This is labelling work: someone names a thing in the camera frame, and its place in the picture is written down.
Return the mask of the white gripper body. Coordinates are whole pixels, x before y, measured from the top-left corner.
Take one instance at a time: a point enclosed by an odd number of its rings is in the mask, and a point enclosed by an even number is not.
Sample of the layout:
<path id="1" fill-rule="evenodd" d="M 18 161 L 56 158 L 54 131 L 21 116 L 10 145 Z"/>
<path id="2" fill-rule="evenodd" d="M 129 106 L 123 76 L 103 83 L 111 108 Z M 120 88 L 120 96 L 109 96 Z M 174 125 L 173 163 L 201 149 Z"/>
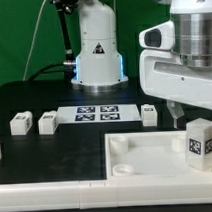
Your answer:
<path id="1" fill-rule="evenodd" d="M 145 49 L 139 71 L 145 94 L 212 110 L 212 69 L 184 66 L 170 51 Z"/>

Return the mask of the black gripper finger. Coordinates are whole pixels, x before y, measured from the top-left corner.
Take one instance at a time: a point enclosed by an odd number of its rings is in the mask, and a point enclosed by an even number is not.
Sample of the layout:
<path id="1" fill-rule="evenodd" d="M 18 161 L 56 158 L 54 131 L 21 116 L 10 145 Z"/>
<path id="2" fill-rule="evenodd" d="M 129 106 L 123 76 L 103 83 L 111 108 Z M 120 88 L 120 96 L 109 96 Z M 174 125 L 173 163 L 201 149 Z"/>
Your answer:
<path id="1" fill-rule="evenodd" d="M 167 108 L 174 120 L 174 127 L 176 129 L 183 129 L 185 126 L 185 115 L 181 104 L 172 100 L 168 100 Z"/>

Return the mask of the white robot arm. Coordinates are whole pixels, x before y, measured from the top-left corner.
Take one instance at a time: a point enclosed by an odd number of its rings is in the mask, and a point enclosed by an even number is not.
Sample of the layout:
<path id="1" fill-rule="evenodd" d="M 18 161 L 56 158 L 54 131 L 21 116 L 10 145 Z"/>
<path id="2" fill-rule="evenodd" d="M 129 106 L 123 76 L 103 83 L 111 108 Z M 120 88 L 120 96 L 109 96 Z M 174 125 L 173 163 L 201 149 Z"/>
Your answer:
<path id="1" fill-rule="evenodd" d="M 139 44 L 140 86 L 167 100 L 212 110 L 212 0 L 154 0 L 170 6 L 168 21 L 143 30 Z M 87 90 L 126 82 L 116 48 L 115 14 L 99 0 L 79 0 L 81 52 L 72 82 Z"/>

